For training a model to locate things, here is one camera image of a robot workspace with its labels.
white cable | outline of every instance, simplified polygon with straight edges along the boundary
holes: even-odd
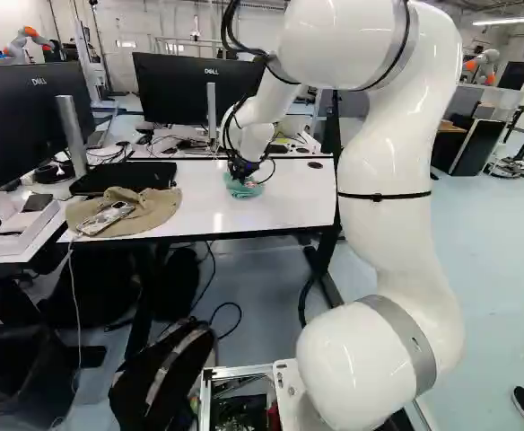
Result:
[[[76,372],[74,373],[74,376],[73,376],[73,381],[75,380],[76,376],[81,372],[81,365],[83,363],[83,353],[81,352],[81,316],[79,313],[79,304],[76,301],[76,292],[74,290],[74,274],[73,274],[73,262],[72,262],[73,251],[71,250],[71,247],[73,246],[73,242],[75,242],[81,236],[83,235],[79,234],[78,236],[73,238],[68,243],[68,252],[66,254],[66,256],[68,257],[68,269],[71,274],[71,292],[73,293],[74,311],[76,312],[76,337],[77,337],[77,343],[78,343],[77,350],[79,352],[79,362],[76,368]],[[73,390],[74,393],[76,393],[74,386],[73,386],[73,382],[71,382],[71,389]]]

black bag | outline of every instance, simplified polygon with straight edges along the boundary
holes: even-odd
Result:
[[[81,327],[100,328],[120,319],[140,294],[132,283],[134,274],[129,251],[80,249],[73,252],[74,291]],[[71,274],[66,264],[53,294],[37,304],[48,325],[55,329],[76,328]]]
[[[153,317],[156,321],[178,321],[190,315],[198,284],[200,267],[197,254],[188,248],[172,253],[163,265],[162,251],[157,251],[158,279],[165,286],[153,292]]]
[[[181,425],[188,413],[188,393],[215,343],[208,324],[190,318],[126,361],[109,391],[121,431],[188,429]]]

ceiling light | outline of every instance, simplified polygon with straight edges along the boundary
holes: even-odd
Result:
[[[524,23],[524,16],[514,18],[499,18],[496,20],[475,21],[474,25],[500,25],[500,24],[521,24]]]

window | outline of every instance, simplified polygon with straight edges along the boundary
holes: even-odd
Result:
[[[169,49],[170,52],[176,52],[177,46],[172,43],[167,43],[166,47]],[[184,45],[178,45],[179,52],[184,52]]]
[[[117,40],[117,47],[136,48],[136,42],[134,42],[133,40]]]

teal cloth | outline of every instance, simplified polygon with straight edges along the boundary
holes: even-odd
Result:
[[[264,184],[258,184],[252,177],[248,177],[244,184],[238,180],[233,180],[229,172],[224,173],[224,182],[226,183],[226,189],[236,199],[248,199],[260,196],[264,191]]]

